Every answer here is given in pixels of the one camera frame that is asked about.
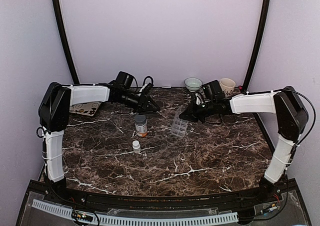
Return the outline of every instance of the black metal post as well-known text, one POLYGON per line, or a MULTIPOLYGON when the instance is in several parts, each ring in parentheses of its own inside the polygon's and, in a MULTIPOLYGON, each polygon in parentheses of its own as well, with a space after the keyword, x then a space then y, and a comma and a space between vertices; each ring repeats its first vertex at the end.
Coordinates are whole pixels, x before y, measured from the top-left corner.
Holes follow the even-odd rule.
POLYGON ((62 14, 61 14, 59 0, 52 0, 52 3, 53 3, 56 24, 58 26, 60 39, 61 39, 62 47, 64 50, 64 55, 65 55, 66 61, 68 63, 68 67, 69 67, 69 71, 72 76, 73 83, 80 84, 79 78, 78 78, 78 75, 76 72, 76 68, 75 68, 74 62, 72 60, 72 56, 71 56, 71 52, 70 52, 70 48, 69 48, 69 44, 68 44, 68 40, 67 40, 67 35, 66 35, 66 31, 65 31, 64 21, 63 21, 62 14))
POLYGON ((252 51, 251 59, 249 62, 248 70, 246 72, 246 76, 245 76, 245 79, 244 79, 244 82, 242 85, 242 90, 241 90, 242 92, 245 92, 248 89, 252 74, 255 69, 262 37, 264 35, 269 3, 270 3, 270 0, 263 0, 258 31, 256 33, 255 42, 254 42, 253 51, 252 51))

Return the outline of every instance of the small white bottle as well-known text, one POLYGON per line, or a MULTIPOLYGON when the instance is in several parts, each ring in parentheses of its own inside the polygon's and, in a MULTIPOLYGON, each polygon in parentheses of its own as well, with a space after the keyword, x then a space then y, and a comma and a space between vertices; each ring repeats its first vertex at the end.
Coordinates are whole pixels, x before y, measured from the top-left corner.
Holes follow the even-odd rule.
POLYGON ((147 135, 147 118, 145 115, 137 114, 134 117, 135 130, 139 137, 145 137, 147 135))
POLYGON ((140 145, 139 141, 137 141, 137 140, 133 141, 132 148, 135 153, 140 153, 141 152, 141 145, 140 145))

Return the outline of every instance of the white ventilation grille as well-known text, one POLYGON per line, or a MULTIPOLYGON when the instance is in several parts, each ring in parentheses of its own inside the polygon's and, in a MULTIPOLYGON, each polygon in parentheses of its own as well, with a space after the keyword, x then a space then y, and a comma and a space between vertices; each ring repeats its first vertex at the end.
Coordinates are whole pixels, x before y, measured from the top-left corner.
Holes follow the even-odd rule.
MULTIPOLYGON (((33 200, 32 207, 48 212, 50 214, 71 218, 72 209, 54 205, 48 202, 43 202, 37 199, 33 200)), ((172 219, 149 219, 149 218, 131 218, 131 217, 116 217, 98 214, 100 225, 125 225, 125 226, 211 226, 223 225, 226 223, 238 222, 238 214, 236 212, 226 213, 221 215, 205 216, 205 217, 190 217, 190 218, 172 218, 172 219)), ((91 225, 97 225, 97 218, 92 214, 93 221, 91 225)))

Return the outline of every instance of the marble tabletop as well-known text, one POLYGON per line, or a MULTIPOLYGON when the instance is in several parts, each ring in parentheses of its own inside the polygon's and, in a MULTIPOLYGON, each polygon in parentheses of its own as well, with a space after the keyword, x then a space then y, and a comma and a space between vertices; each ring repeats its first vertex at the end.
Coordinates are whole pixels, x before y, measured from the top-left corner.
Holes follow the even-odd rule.
MULTIPOLYGON (((147 115, 148 134, 136 136, 134 115, 105 103, 93 117, 71 114, 63 138, 69 188, 131 196, 190 196, 257 187, 272 154, 252 114, 223 116, 221 125, 189 123, 170 134, 184 88, 150 92, 161 111, 147 115), (132 142, 139 140, 141 153, 132 142)), ((217 122, 212 116, 207 121, 217 122)))

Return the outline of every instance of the robotic arm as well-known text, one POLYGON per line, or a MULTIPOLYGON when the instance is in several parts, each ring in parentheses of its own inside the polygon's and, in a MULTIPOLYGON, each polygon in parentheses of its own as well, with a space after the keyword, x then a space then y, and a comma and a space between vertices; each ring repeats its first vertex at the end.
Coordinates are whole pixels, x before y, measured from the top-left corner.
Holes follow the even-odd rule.
POLYGON ((286 168, 290 165, 300 135, 308 121, 308 113, 293 87, 285 87, 280 92, 239 94, 226 98, 218 81, 203 85, 203 91, 209 101, 205 102, 196 94, 190 105, 179 116, 180 119, 205 122, 205 118, 214 114, 240 114, 268 112, 276 114, 278 123, 278 143, 271 163, 260 180, 259 198, 264 201, 273 191, 286 168))
POLYGON ((154 113, 160 107, 148 96, 152 83, 145 84, 139 92, 129 90, 134 77, 119 72, 116 80, 107 83, 85 85, 50 84, 39 107, 43 137, 42 157, 45 173, 52 185, 65 187, 66 179, 62 164, 63 131, 69 122, 69 108, 87 102, 117 102, 133 108, 140 114, 154 113))

